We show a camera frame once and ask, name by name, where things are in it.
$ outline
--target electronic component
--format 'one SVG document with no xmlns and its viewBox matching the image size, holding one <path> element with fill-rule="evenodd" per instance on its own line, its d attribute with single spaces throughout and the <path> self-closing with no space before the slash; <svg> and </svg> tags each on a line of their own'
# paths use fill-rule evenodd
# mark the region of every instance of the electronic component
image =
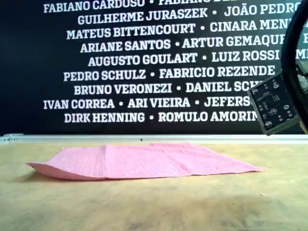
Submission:
<svg viewBox="0 0 308 231">
<path fill-rule="evenodd" d="M 307 94 L 308 62 L 300 62 L 297 69 L 300 85 Z M 281 73 L 252 87 L 248 96 L 264 134 L 269 136 L 299 123 Z"/>
</svg>

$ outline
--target black wall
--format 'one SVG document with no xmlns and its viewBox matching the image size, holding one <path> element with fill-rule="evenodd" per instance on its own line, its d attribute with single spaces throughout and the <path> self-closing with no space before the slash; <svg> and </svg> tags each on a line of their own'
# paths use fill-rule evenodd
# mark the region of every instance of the black wall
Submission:
<svg viewBox="0 0 308 231">
<path fill-rule="evenodd" d="M 6 3 L 4 9 L 4 20 L 1 24 L 0 35 L 0 53 L 1 53 L 1 86 L 0 86 L 0 131 L 4 133 L 24 133 L 24 134 L 260 134 L 261 130 L 256 118 L 253 116 L 253 109 L 249 105 L 246 90 L 238 90 L 238 86 L 244 83 L 256 84 L 257 81 L 262 81 L 267 77 L 277 73 L 280 70 L 279 51 L 281 48 L 281 41 L 278 44 L 274 41 L 269 43 L 263 42 L 258 44 L 258 38 L 281 38 L 285 33 L 286 28 L 280 26 L 281 20 L 291 19 L 293 12 L 293 5 L 298 2 L 295 0 L 255 0 L 255 1 L 215 1 L 211 0 L 202 3 L 190 4 L 172 4 L 159 5 L 159 0 L 144 0 L 142 7 L 129 8 L 113 8 L 101 10 L 84 10 L 74 12 L 58 12 L 58 13 L 44 13 L 44 4 L 56 4 L 58 1 L 16 1 L 11 0 Z M 174 1 L 162 1 L 165 3 L 173 3 Z M 228 7 L 239 7 L 241 15 L 226 16 Z M 253 10 L 247 13 L 243 7 Z M 200 11 L 193 9 L 208 8 L 205 13 L 207 17 L 200 16 Z M 147 21 L 146 17 L 151 14 L 149 11 L 168 11 L 168 15 L 174 15 L 179 9 L 184 9 L 182 12 L 189 18 L 178 18 L 169 20 L 151 20 Z M 114 13 L 132 13 L 141 12 L 139 21 L 120 22 L 120 23 L 100 23 L 90 25 L 79 25 L 78 17 L 81 15 L 101 15 L 103 19 L 104 14 Z M 261 20 L 269 21 L 270 28 L 262 29 Z M 218 22 L 237 22 L 239 28 L 234 26 L 233 31 L 218 31 L 211 29 L 213 23 Z M 241 28 L 241 24 L 251 25 L 250 30 Z M 182 24 L 184 28 L 188 28 L 189 33 L 180 34 L 159 34 L 159 35 L 137 35 L 117 37 L 114 33 L 115 28 L 119 27 L 140 27 L 140 26 L 164 26 Z M 193 24 L 194 27 L 189 27 L 187 24 Z M 78 30 L 84 29 L 101 29 L 104 28 L 105 34 L 103 38 L 84 38 L 81 39 L 67 39 L 67 31 L 75 30 L 75 35 Z M 243 37 L 249 38 L 252 36 L 254 44 L 244 46 L 232 46 L 232 39 L 240 38 L 243 42 Z M 219 38 L 220 46 L 208 47 L 184 47 L 191 41 L 192 38 Z M 308 50 L 305 48 L 305 38 L 301 40 L 302 53 L 299 53 L 299 59 L 306 59 L 308 57 Z M 137 41 L 144 40 L 164 40 L 165 45 L 160 49 L 150 48 L 147 50 L 126 50 L 129 48 L 128 43 L 132 44 Z M 107 43 L 120 42 L 118 51 L 105 52 L 84 52 L 81 53 L 82 44 L 88 43 Z M 233 61 L 226 60 L 215 62 L 214 54 L 231 53 Z M 193 58 L 189 59 L 189 63 L 173 63 L 173 64 L 147 64 L 142 61 L 143 57 L 155 54 L 170 54 L 171 60 L 176 57 L 176 54 L 182 56 L 183 53 L 190 53 Z M 245 60 L 244 54 L 260 55 L 260 59 L 255 56 L 254 60 Z M 140 58 L 138 65 L 89 65 L 94 57 L 105 56 L 126 56 L 135 55 L 135 59 Z M 267 71 L 265 74 L 245 74 L 235 73 L 240 68 L 245 66 L 263 66 Z M 210 72 L 211 77 L 196 77 L 191 75 L 189 77 L 179 78 L 164 78 L 160 69 L 170 69 L 174 72 L 175 68 L 207 68 L 213 70 Z M 144 70 L 144 78 L 140 79 L 126 79 L 126 80 L 102 80 L 101 73 L 111 70 L 136 70 L 136 73 L 141 73 Z M 223 76 L 222 70 L 229 76 Z M 64 72 L 98 72 L 99 79 L 92 81 L 64 81 Z M 196 85 L 203 82 L 209 84 L 216 82 L 221 84 L 222 89 L 227 91 L 207 92 L 187 92 L 186 84 Z M 121 89 L 121 85 L 127 87 L 127 84 L 138 85 L 142 88 L 144 84 L 165 84 L 171 85 L 168 92 L 165 93 L 147 93 L 147 94 L 118 94 L 116 89 Z M 96 94 L 96 95 L 77 95 L 75 91 L 76 86 L 90 86 L 90 85 L 109 85 L 112 90 L 110 94 Z M 224 103 L 216 103 L 217 105 L 205 106 L 204 102 L 217 97 L 217 99 L 230 100 Z M 143 108 L 129 108 L 129 102 L 136 102 L 135 99 L 145 99 L 147 105 L 142 105 Z M 165 107 L 153 107 L 151 100 L 154 102 L 162 98 L 179 98 L 184 100 L 187 98 L 186 104 L 181 107 L 172 107 L 165 104 Z M 80 109 L 72 108 L 72 102 L 76 100 L 112 100 L 109 108 L 97 109 Z M 68 105 L 63 105 L 61 109 L 50 109 L 53 101 L 66 100 Z M 181 115 L 181 112 L 195 112 L 196 121 L 190 121 L 189 118 L 183 121 L 173 121 L 176 113 Z M 87 121 L 82 122 L 66 122 L 65 114 L 89 114 Z M 142 116 L 139 122 L 93 122 L 93 113 L 103 113 L 107 116 L 115 114 L 112 113 L 144 113 L 144 120 Z M 198 121 L 200 114 L 207 115 L 203 117 L 204 121 Z M 294 127 L 287 131 L 287 133 L 299 133 L 299 127 Z"/>
</svg>

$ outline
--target pink towel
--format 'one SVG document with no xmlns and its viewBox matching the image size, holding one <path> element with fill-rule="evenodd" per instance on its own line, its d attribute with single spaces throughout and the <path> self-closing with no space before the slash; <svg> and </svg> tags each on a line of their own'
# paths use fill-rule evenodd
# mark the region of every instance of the pink towel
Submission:
<svg viewBox="0 0 308 231">
<path fill-rule="evenodd" d="M 66 180 L 184 177 L 263 171 L 190 143 L 63 148 L 47 162 L 27 162 L 37 172 Z"/>
</svg>

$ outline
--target black cable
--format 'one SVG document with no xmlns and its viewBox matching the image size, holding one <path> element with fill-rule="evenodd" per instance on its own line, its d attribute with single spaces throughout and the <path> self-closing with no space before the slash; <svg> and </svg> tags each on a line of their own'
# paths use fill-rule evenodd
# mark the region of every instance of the black cable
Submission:
<svg viewBox="0 0 308 231">
<path fill-rule="evenodd" d="M 302 91 L 296 71 L 296 49 L 303 27 L 308 19 L 308 0 L 302 0 L 287 28 L 281 55 L 282 77 L 299 118 L 308 128 L 308 102 Z"/>
</svg>

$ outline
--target wall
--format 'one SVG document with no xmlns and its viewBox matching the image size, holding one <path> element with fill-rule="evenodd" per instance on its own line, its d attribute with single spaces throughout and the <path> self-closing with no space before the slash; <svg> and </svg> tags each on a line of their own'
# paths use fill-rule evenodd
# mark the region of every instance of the wall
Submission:
<svg viewBox="0 0 308 231">
<path fill-rule="evenodd" d="M 12 0 L 1 26 L 0 130 L 259 134 L 246 91 L 280 70 L 298 3 Z M 307 42 L 303 34 L 298 59 Z"/>
</svg>

